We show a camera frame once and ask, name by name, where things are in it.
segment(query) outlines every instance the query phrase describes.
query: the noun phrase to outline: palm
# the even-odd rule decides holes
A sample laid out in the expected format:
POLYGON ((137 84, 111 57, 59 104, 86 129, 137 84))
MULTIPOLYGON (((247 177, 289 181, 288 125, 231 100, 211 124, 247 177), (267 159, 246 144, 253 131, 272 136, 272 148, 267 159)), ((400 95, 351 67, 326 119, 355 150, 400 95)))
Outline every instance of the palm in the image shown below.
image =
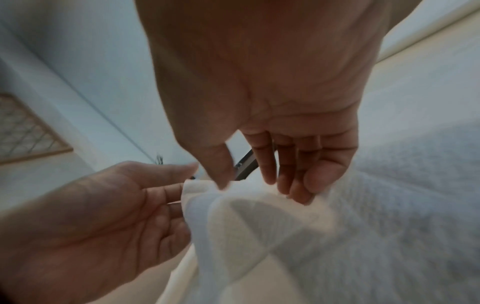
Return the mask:
POLYGON ((29 243, 22 266, 26 272, 16 285, 39 291, 35 296, 42 302, 84 303, 185 248, 190 233, 181 207, 168 204, 180 200, 182 185, 156 186, 183 181, 193 174, 192 168, 168 180, 167 168, 155 168, 159 173, 149 176, 139 166, 154 165, 113 167, 48 194, 29 206, 29 212, 19 212, 22 218, 12 220, 36 221, 22 226, 16 246, 12 244, 23 248, 19 242, 29 243))
POLYGON ((390 3, 187 2, 152 10, 137 0, 179 143, 220 186, 232 177, 224 143, 236 130, 270 184, 278 146, 278 189, 297 201, 342 176, 358 146, 357 108, 390 3))

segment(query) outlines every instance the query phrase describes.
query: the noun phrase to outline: lattice panel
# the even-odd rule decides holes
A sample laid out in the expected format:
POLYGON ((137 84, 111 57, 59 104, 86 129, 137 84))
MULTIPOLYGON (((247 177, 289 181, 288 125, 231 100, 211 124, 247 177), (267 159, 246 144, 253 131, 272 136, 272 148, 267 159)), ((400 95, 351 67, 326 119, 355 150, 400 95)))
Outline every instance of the lattice panel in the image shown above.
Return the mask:
POLYGON ((0 95, 0 165, 72 150, 18 99, 0 95))

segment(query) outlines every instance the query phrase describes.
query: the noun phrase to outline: human hand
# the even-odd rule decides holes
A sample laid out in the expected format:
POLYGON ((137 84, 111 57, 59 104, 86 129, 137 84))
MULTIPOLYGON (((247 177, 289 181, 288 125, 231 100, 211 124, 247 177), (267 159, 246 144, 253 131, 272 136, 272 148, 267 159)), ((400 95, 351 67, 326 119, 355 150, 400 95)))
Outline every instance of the human hand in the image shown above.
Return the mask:
POLYGON ((0 216, 0 290, 18 304, 82 304, 190 242, 178 202, 198 165, 122 163, 0 216))
POLYGON ((382 38, 419 0, 399 2, 136 5, 179 144, 223 188, 234 176, 225 142, 241 130, 264 180, 306 203, 345 173, 357 150, 357 109, 382 38))

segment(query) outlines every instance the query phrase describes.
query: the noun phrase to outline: textured fabric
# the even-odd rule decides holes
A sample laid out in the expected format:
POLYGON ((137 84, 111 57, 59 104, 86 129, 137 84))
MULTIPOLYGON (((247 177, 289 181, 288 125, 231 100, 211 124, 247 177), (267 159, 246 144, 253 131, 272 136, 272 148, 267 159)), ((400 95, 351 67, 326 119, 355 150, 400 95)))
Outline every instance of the textured fabric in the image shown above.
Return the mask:
POLYGON ((310 206, 185 184, 188 303, 479 303, 480 124, 360 150, 310 206))

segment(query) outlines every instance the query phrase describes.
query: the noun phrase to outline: person's left hand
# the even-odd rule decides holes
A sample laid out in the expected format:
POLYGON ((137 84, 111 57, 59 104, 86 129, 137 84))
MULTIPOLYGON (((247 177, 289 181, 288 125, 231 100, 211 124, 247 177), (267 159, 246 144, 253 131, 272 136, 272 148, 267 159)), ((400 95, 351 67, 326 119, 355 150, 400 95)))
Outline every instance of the person's left hand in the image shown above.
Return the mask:
POLYGON ((0 215, 0 290, 81 304, 174 257, 190 231, 173 202, 197 168, 122 163, 0 215))

